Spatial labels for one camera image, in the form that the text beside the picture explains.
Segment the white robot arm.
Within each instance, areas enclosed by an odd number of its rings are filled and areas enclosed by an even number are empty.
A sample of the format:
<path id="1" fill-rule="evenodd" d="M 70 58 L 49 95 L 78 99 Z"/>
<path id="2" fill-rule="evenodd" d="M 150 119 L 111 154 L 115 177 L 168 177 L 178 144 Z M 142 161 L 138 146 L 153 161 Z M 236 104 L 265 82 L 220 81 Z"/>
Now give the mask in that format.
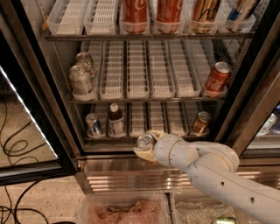
<path id="1" fill-rule="evenodd" d="M 280 191 L 237 175 L 239 157 L 225 144 L 187 142 L 176 134 L 149 130 L 137 139 L 134 152 L 143 160 L 184 172 L 204 194 L 263 224 L 279 224 Z"/>

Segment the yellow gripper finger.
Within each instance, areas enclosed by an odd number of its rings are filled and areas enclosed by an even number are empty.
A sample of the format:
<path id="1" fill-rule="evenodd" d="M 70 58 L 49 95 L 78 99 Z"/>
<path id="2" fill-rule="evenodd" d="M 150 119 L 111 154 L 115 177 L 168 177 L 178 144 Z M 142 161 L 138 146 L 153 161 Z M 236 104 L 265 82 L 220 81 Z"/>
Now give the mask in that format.
<path id="1" fill-rule="evenodd" d="M 135 148 L 134 152 L 141 159 L 144 159 L 144 160 L 150 161 L 150 162 L 156 162 L 156 159 L 154 158 L 154 154 L 153 154 L 153 149 L 152 148 L 147 148 L 147 149 Z"/>
<path id="2" fill-rule="evenodd" d="M 165 135 L 165 133 L 161 130 L 149 130 L 148 134 L 151 135 L 155 139 L 159 139 Z"/>

